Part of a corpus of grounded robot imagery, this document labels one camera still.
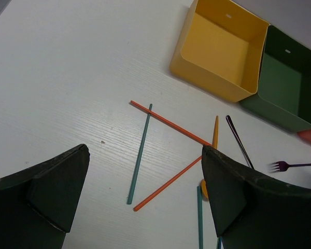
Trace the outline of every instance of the white table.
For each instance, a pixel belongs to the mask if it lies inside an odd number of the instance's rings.
[[[171,76],[168,65],[192,0],[12,0],[0,16],[0,177],[85,143],[90,166],[63,248],[198,248],[200,163],[139,212],[139,203],[201,154],[201,145],[155,119],[133,205],[126,205],[148,106],[246,163],[231,115],[255,169],[311,162],[311,146],[238,105]],[[311,48],[311,1],[238,0]],[[273,174],[311,188],[311,168]],[[215,248],[204,202],[204,245]]]

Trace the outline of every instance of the fork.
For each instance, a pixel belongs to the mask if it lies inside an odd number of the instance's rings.
[[[283,172],[283,171],[287,171],[287,169],[291,167],[303,167],[303,166],[311,166],[311,163],[287,164],[284,161],[274,162],[270,164],[270,173]]]

